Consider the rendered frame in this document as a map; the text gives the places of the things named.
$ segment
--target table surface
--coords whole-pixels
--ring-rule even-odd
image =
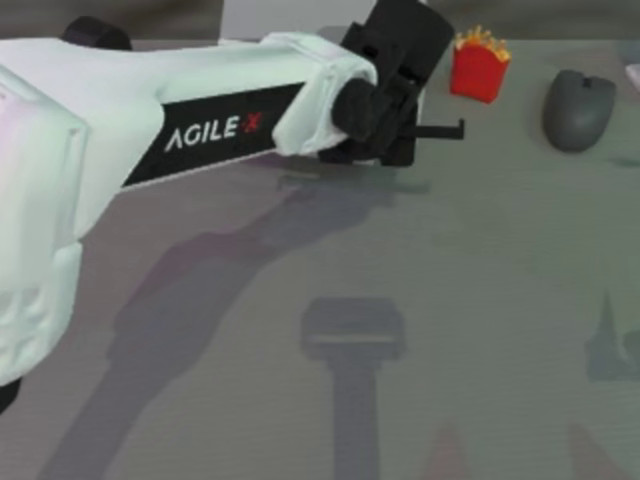
[[[512,48],[490,106],[443,61],[424,123],[467,138],[411,169],[271,155],[119,196],[2,478],[640,478],[640,103],[612,43]],[[621,90],[579,156],[540,132],[565,67]]]

